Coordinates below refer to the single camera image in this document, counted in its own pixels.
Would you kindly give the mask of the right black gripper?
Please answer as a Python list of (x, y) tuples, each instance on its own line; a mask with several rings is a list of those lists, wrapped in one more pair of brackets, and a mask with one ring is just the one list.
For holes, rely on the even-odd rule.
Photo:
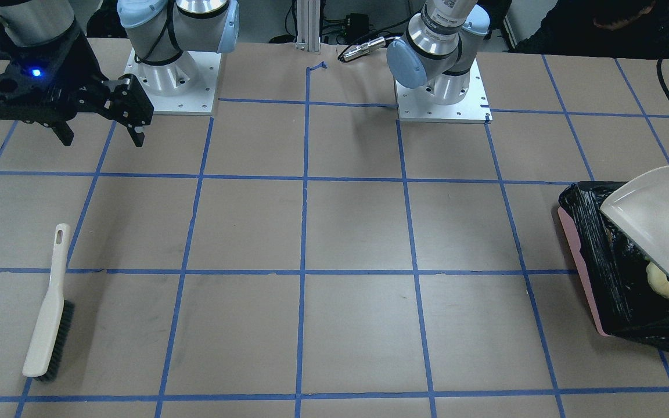
[(84, 32), (71, 26), (54, 39), (18, 46), (0, 26), (0, 120), (44, 122), (64, 146), (77, 113), (106, 106), (109, 119), (127, 128), (135, 146), (145, 140), (154, 106), (135, 74), (108, 80)]

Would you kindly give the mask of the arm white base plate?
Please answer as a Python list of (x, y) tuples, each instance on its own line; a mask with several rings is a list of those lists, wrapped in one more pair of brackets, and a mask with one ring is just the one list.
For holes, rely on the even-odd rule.
[(149, 97), (154, 114), (212, 116), (225, 55), (207, 51), (185, 51), (173, 63), (150, 66), (128, 56), (125, 71), (137, 77)]
[(402, 122), (488, 124), (493, 121), (476, 59), (465, 74), (440, 74), (418, 88), (407, 88), (395, 81), (394, 87)]

